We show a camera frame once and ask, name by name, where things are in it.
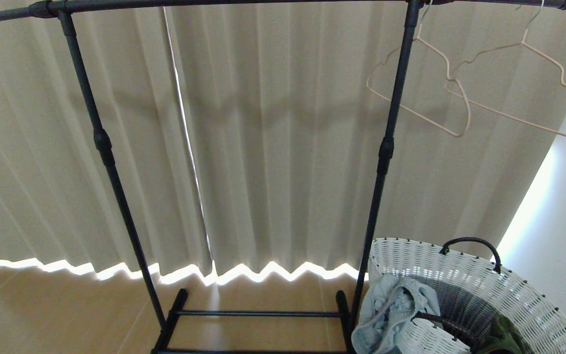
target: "clothing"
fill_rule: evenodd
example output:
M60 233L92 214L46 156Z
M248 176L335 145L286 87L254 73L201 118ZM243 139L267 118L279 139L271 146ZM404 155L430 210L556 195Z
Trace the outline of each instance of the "clothing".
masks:
M382 276L366 293L351 339L357 354L398 353L404 328L418 312L440 316L438 296L411 278Z
M490 325L490 335L483 338L476 354L527 354L519 331L506 316L496 314Z

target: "basket handle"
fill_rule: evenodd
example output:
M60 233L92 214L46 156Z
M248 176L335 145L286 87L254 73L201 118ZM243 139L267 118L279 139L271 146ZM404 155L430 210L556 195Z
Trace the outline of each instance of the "basket handle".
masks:
M498 274L501 274L501 259L499 258L499 253L497 253L497 249L495 249L495 246L493 246L487 240L479 239L477 237L459 237L459 238L447 241L445 244L443 244L442 249L440 250L440 253L442 255L446 255L447 252L449 252L449 246L451 246L454 243L458 243L458 242L478 242L478 243L481 243L481 244L485 245L486 247L488 247L490 249L490 251L492 251L492 255L495 256L495 267L494 267L493 270L496 271Z
M468 345L469 348L473 348L474 345L476 345L477 339L473 332L469 331L465 327L462 327L461 325L451 322L446 318L442 318L440 316L436 316L432 314L426 314L420 311L414 317L422 318L423 320L428 320L432 322L442 323L445 329L450 329L454 333L460 334L460 336L458 336L458 339L461 340L465 345Z

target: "wire hanger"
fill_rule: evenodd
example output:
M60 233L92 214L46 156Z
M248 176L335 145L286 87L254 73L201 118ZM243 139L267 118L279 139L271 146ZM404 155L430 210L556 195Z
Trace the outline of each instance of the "wire hanger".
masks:
M541 52L539 49L536 49L535 47L532 47L531 45L529 45L528 43L525 42L526 37L528 36L528 30L530 29L530 24L532 24L534 19L537 18L539 16L539 14L541 14L541 10L543 9L544 3L545 3L545 1L541 0L541 7L538 9L537 13L530 19L527 26L525 27L525 32L523 33L523 38L521 39L521 42L514 43L514 44L508 44L508 45L502 45L501 47L496 47L496 48L493 48L493 49L483 50L483 51L477 53L476 56L474 56L472 60L465 60L465 61L459 63L458 66L455 67L454 70L452 70L452 74L454 74L463 64L473 63L474 61L476 61L476 59L478 58L478 56L480 56L480 54L494 52L495 50L513 48L513 47L523 47L523 48L531 50L532 52L538 54L542 58L547 59L548 62L556 65L560 70L560 85L566 88L565 68L561 65L561 63L557 62L552 57L548 56L548 54ZM460 95L460 93L454 92L453 90L450 90L449 88L447 88L447 83L445 83L445 90L447 90L447 92L451 92L451 94L454 94L454 95L456 95L460 98L464 98L463 97L464 94ZM502 115L506 118L510 118L510 119L515 120L515 121L518 121L519 123L527 124L527 125L530 125L532 127L539 128L541 130L545 130L546 132L551 132L551 133L554 133L554 134L557 134L557 135L562 135L562 136L566 137L566 133L560 132L560 130L555 130L555 129L548 128L548 127L543 127L543 125L532 123L531 121L527 121L525 119L520 119L520 118L514 117L512 115L505 114L504 112L500 112L499 110L496 110L494 108L487 107L487 106L485 106L481 103L472 101L471 99L469 99L469 102L478 106L478 107L481 107L485 110L489 110L490 112L494 112L495 114L499 114L499 115Z
M418 34L416 35L416 38L414 38L413 42L420 42L423 45L425 45L426 47L428 47L429 49L433 50L434 53L438 54L439 56L441 56L443 59L445 59L445 63L447 65L447 73L445 74L446 76L446 80L447 81L452 81L456 84L458 84L458 87L460 88L460 92L462 93L462 96L459 96L460 98L464 99L464 105L467 108L467 122L464 125L464 128L462 130L462 132L456 133L453 130L450 130L448 128L443 127L442 125L436 123L435 121L425 117L422 114L419 114L418 112L415 112L414 110L412 110L409 107L405 107L404 105L400 105L401 108L407 110L408 112L411 112L412 114L416 115L417 117L426 120L427 122L433 124L434 126L441 128L442 130L445 130L445 132L449 133L450 135L453 135L454 137L462 137L467 130L469 130L469 127L471 125L471 108L469 105L469 99L467 98L467 94L464 91L464 88L462 87L462 83L460 83L460 81L458 79L452 79L449 76L449 72L450 72L450 65L449 65L449 59L447 58L447 56L441 52L440 50L438 50L436 47L434 47L433 45L429 44L426 40L421 38L421 31L423 30L423 20L425 19L425 15L427 14L427 12L429 11L429 9L431 8L431 4L432 4L433 0L431 0L429 2L429 5L427 5L427 9L425 10L425 12L423 13L423 16L421 17L421 24L418 27ZM380 94L379 92L377 92L375 89L372 88L370 82L371 79L373 78L373 75L375 74L375 71L377 70L378 67L380 66L384 66L388 63L388 60L390 59L390 56L392 56L392 54L398 52L400 49L399 47L396 47L393 51L391 51L390 53L388 53L388 55L386 56L386 59L382 62L379 62L377 65L375 65L375 67L372 68L370 74L368 75L368 78L366 78L366 87L373 92L374 94L376 94L377 96L379 96L380 98L385 99L386 101L390 102L391 99L387 98L386 96L384 96L383 94Z

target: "beige curtain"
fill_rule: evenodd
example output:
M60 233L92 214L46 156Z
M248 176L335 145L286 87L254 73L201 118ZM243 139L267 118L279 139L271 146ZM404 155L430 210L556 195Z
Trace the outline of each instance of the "beige curtain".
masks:
M388 103L365 87L400 44L406 4L343 2L169 10L187 128L218 271L360 260ZM453 63L518 42L535 7L435 6L424 37ZM544 9L528 41L566 66L566 11ZM377 71L389 96L397 56ZM403 103L454 130L465 115L444 92L442 59L416 44ZM460 73L469 97L558 127L566 90L525 50ZM483 110L455 139L407 112L396 129L377 237L499 242L553 136ZM480 253L481 249L466 248Z
M75 14L148 262L162 273L207 273L211 257L218 273L271 260L357 266L388 108L366 76L400 44L405 7L177 7L169 30L160 9ZM435 6L424 37L456 63L518 41L535 11ZM566 11L544 9L528 42L566 67ZM395 67L377 71L377 90L390 94ZM409 68L403 103L459 128L443 62L416 44ZM470 98L551 127L566 112L555 67L525 50L491 54L460 78ZM377 237L499 241L553 136L473 109L462 139L402 111ZM137 269L57 20L0 23L0 258L32 257Z
M162 10L74 22L148 262L209 272ZM139 268L57 19L0 23L0 258L34 257Z

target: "garment rack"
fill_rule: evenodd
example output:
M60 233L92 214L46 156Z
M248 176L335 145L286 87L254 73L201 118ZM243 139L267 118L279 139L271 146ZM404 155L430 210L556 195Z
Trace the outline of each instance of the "garment rack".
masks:
M370 245L375 233L377 224L377 215L381 203L381 196L386 181L386 174L390 166L390 159L395 150L395 127L397 116L399 114L399 106L403 87L407 74L407 64L412 49L416 24L418 22L419 10L426 0L408 0L406 18L403 31L402 46L399 53L399 63L397 65L395 86L393 89L392 101L388 112L386 125L386 134L381 141L379 148L379 161L377 163L377 177L375 179L375 188L373 189L372 201L370 204L370 213L368 215L368 225L366 228L366 236L364 237L364 251L359 267L359 275L355 285L355 293L353 303L350 307L346 304L346 296L343 291L337 291L335 301L338 307L337 312L301 312L301 311L193 311L184 310L183 307L187 302L187 290L180 289L171 306L167 317L163 314L163 309L159 302L159 297L154 289L154 284L148 269L148 263L145 260L143 248L137 235L135 222L132 219L126 195L119 179L119 173L115 166L112 145L108 133L104 130L93 93L88 82L88 76L85 69L85 61L80 52L78 40L76 37L76 27L72 20L72 14L88 11L101 11L112 9L130 9L141 7L159 7L159 6L195 6L195 5L216 5L216 4L269 4L279 2L339 2L343 0L43 0L35 2L27 7L19 7L0 11L0 22L6 20L15 20L20 18L58 18L60 20L63 34L67 38L69 52L76 70L77 79L85 99L85 105L88 110L88 117L93 127L93 140L99 151L101 159L106 167L106 172L111 181L115 199L121 211L128 237L132 243L133 251L137 257L137 263L143 274L143 280L148 290L152 307L157 316L160 326L159 338L151 350L151 354L328 354L328 353L345 353L354 354L355 350L351 344L351 332L355 327L357 314L359 313L360 300L362 298L362 287L364 286L364 275L368 269L368 256L370 255ZM403 1L403 0L383 0L383 1ZM433 4L447 4L454 0L436 0ZM566 0L470 0L471 2L490 2L500 4L516 4L530 6L554 7L557 9L566 9ZM297 352L284 350L185 350L167 348L171 336L173 335L176 324L180 316L258 316L258 317L302 317L302 318L339 318L342 334L344 336L345 352Z

